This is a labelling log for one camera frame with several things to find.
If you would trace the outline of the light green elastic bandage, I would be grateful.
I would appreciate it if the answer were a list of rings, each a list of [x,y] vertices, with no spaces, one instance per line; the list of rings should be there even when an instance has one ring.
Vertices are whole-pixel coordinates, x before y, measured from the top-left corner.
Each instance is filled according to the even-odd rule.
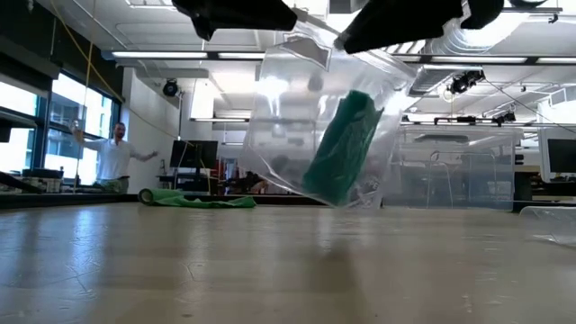
[[[200,198],[189,200],[182,191],[170,189],[142,189],[138,193],[140,203],[147,206],[185,207],[195,209],[233,209],[255,208],[256,201],[251,196],[244,196],[229,201],[207,201]]]

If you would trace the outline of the silver ventilation duct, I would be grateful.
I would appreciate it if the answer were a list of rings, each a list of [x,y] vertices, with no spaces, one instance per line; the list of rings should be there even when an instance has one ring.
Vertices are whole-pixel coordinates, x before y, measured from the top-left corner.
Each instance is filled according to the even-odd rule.
[[[409,95],[414,97],[427,96],[448,79],[469,71],[483,71],[483,68],[475,65],[423,65],[418,69],[416,79],[409,89]]]

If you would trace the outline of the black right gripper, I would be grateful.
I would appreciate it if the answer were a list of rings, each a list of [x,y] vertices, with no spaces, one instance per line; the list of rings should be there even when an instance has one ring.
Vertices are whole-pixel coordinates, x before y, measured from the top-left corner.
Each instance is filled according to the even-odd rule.
[[[480,30],[504,8],[504,0],[467,0],[470,16],[461,28]],[[368,0],[337,36],[335,46],[348,54],[377,50],[444,34],[444,25],[463,15],[461,0]]]

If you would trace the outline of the black monitor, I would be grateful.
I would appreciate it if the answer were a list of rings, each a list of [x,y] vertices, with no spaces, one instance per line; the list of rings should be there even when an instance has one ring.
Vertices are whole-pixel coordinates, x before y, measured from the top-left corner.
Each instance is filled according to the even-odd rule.
[[[552,173],[576,173],[576,139],[549,139],[547,146]]]
[[[219,142],[213,140],[174,140],[169,165],[214,169],[218,145]]]

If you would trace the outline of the teal elastic bandage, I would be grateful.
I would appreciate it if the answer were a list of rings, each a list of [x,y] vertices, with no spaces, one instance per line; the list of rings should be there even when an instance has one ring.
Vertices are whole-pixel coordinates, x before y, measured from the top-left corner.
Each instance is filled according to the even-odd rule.
[[[339,101],[336,114],[302,177],[301,186],[306,193],[331,205],[347,202],[382,114],[364,92],[352,90]]]

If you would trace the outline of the person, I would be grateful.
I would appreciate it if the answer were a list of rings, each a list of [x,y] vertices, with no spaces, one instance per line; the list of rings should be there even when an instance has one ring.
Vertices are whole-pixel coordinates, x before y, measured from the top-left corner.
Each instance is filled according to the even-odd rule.
[[[134,158],[147,162],[158,155],[157,151],[149,154],[138,152],[135,147],[124,140],[126,126],[118,122],[113,127],[111,139],[85,140],[84,133],[78,128],[72,128],[75,140],[85,149],[91,149],[99,154],[99,164],[96,172],[96,182],[109,191],[126,194],[129,189],[130,176],[128,167]]]

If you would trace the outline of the black aluminium table frame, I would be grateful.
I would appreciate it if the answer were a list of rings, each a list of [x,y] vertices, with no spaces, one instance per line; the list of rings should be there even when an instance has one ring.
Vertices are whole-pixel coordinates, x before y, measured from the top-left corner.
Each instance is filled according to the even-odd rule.
[[[197,196],[186,195],[186,199],[199,198],[203,201],[229,201],[243,197],[238,195],[223,196]],[[105,203],[135,203],[138,200],[136,194],[111,194],[111,193],[21,193],[0,194],[0,210],[58,207],[71,205],[105,204]],[[299,195],[256,195],[257,204],[282,205],[282,206],[324,206],[325,203],[317,202],[311,198]],[[536,207],[576,207],[576,202],[546,202],[546,201],[516,201],[513,202],[512,211],[520,212],[528,206]]]

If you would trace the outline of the clear plastic storage box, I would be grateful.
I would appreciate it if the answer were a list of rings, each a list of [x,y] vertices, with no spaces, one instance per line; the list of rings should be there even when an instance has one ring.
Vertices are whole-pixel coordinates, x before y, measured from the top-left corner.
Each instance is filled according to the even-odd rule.
[[[396,135],[382,204],[510,211],[516,144],[464,147],[401,143]]]

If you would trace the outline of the black ceiling rail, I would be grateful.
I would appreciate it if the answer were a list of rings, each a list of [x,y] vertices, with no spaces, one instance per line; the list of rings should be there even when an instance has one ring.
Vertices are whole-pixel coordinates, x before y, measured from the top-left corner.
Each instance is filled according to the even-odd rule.
[[[472,115],[457,117],[436,117],[434,119],[434,125],[438,125],[440,122],[462,123],[469,125],[477,125],[480,123],[495,123],[498,127],[501,127],[504,123],[512,123],[516,120],[516,115],[513,112],[504,112],[490,118],[475,117]]]

